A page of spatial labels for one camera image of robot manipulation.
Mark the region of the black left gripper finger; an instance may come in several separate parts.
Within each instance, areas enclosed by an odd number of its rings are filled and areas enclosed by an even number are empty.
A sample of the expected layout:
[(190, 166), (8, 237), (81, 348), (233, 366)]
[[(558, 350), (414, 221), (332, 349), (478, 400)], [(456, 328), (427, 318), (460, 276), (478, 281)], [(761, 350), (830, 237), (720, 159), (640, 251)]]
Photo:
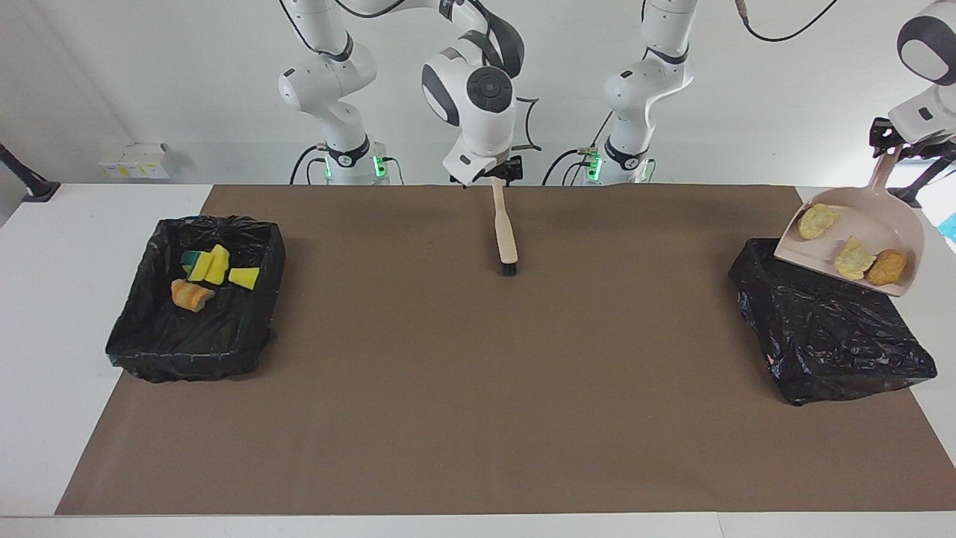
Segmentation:
[(891, 149), (898, 149), (899, 135), (888, 118), (875, 118), (870, 126), (870, 147), (873, 158), (878, 158)]

